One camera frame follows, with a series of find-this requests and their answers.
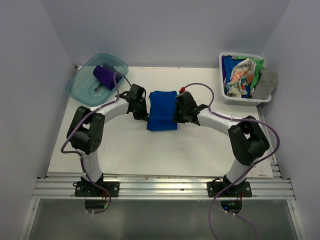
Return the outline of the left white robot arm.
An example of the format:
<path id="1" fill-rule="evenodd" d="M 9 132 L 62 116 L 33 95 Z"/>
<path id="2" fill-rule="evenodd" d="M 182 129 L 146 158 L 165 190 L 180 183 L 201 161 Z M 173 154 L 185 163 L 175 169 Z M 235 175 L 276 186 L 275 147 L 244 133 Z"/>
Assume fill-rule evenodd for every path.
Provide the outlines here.
<path id="1" fill-rule="evenodd" d="M 104 190 L 104 184 L 100 181 L 103 173 L 99 166 L 98 148 L 102 143 L 105 124 L 129 113 L 135 120 L 147 121 L 146 95 L 143 87 L 132 84 L 128 91 L 118 93 L 110 102 L 91 108 L 77 108 L 60 151 L 79 156 L 82 179 L 88 182 L 86 190 L 92 196 L 99 196 Z"/>

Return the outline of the blue towel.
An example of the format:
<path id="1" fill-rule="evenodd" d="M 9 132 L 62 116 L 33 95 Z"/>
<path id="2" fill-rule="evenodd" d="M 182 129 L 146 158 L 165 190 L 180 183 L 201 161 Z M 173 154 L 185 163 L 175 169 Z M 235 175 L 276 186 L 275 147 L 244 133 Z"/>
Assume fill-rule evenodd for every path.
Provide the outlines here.
<path id="1" fill-rule="evenodd" d="M 176 110 L 176 91 L 153 91 L 149 94 L 150 111 L 147 129 L 151 132 L 176 131 L 173 121 Z"/>

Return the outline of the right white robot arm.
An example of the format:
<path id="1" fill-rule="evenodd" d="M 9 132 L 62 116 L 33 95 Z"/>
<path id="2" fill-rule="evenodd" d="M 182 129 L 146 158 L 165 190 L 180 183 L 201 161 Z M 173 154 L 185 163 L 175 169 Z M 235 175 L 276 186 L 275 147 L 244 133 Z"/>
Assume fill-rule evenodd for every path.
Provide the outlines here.
<path id="1" fill-rule="evenodd" d="M 207 105 L 197 105 L 188 91 L 176 96 L 173 121 L 207 127 L 229 137 L 235 159 L 222 179 L 222 189 L 227 196 L 235 196 L 241 190 L 240 184 L 247 176 L 245 171 L 270 148 L 269 141 L 253 116 L 236 121 L 228 115 L 211 113 Z"/>

